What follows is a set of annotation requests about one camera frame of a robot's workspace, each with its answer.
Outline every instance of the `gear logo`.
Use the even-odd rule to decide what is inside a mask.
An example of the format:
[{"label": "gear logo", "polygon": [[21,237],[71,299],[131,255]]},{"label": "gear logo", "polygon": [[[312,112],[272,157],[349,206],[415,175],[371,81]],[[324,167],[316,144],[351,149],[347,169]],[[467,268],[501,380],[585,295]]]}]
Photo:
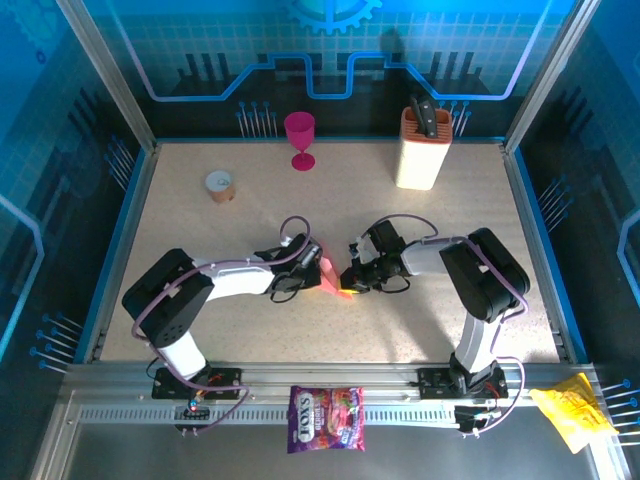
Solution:
[{"label": "gear logo", "polygon": [[324,30],[329,35],[358,28],[362,20],[371,18],[371,10],[381,6],[380,0],[289,0],[284,5],[289,18],[298,20],[300,27],[309,26],[313,33]]},{"label": "gear logo", "polygon": [[20,30],[36,48],[53,40],[58,28],[54,0],[1,0],[0,11],[9,13]]}]

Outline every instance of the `yellow bag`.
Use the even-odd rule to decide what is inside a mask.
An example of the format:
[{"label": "yellow bag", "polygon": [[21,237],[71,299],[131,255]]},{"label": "yellow bag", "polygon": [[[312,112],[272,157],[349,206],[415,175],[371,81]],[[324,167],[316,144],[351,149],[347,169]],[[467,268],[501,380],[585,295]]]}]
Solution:
[{"label": "yellow bag", "polygon": [[531,390],[538,408],[551,420],[571,453],[578,453],[598,435],[617,435],[600,408],[584,373],[550,390]]}]

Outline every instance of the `plastic wine glass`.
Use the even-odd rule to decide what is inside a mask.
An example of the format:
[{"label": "plastic wine glass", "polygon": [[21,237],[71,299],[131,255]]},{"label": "plastic wine glass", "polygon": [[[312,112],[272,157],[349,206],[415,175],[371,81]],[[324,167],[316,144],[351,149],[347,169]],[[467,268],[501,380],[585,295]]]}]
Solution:
[{"label": "plastic wine glass", "polygon": [[316,119],[307,112],[293,112],[284,119],[287,139],[300,153],[291,159],[291,165],[298,171],[306,172],[316,164],[316,159],[305,150],[311,146],[315,137]]}]

